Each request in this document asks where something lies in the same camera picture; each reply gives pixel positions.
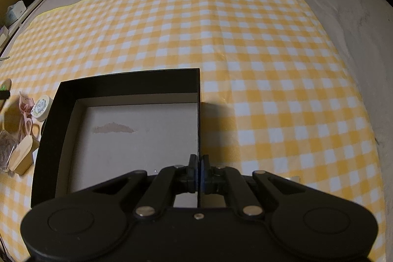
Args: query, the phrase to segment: black box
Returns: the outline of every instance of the black box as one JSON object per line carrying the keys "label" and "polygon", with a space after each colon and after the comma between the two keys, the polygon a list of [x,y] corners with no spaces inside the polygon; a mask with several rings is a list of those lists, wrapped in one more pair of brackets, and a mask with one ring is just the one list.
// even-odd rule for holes
{"label": "black box", "polygon": [[42,133],[31,207],[133,170],[187,165],[199,149],[199,69],[61,82]]}

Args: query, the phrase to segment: yellow checkered tablecloth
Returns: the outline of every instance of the yellow checkered tablecloth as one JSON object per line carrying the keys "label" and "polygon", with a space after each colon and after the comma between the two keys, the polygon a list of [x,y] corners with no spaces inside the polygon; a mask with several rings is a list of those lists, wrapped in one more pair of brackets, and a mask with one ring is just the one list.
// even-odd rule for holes
{"label": "yellow checkered tablecloth", "polygon": [[[359,92],[304,0],[83,0],[36,17],[2,78],[33,96],[61,81],[201,68],[202,153],[243,174],[265,169],[385,213],[374,135]],[[33,168],[0,175],[0,230],[17,261]]]}

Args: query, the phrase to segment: brown stain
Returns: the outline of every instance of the brown stain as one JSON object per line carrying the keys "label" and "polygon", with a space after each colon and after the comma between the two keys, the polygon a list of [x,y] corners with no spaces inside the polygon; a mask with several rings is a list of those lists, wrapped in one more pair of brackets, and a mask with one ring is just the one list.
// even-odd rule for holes
{"label": "brown stain", "polygon": [[127,125],[110,123],[93,128],[93,133],[109,133],[109,132],[125,132],[134,133],[136,130],[128,127]]}

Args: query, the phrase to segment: gray bed sheet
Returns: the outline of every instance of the gray bed sheet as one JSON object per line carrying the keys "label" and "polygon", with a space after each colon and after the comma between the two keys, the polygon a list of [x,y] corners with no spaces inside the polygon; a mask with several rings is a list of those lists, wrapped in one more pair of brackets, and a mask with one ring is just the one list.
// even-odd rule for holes
{"label": "gray bed sheet", "polygon": [[[17,35],[38,14],[78,1],[44,0]],[[386,0],[305,1],[339,51],[369,114],[384,180],[387,261],[393,261],[393,7]],[[12,55],[12,43],[3,55]]]}

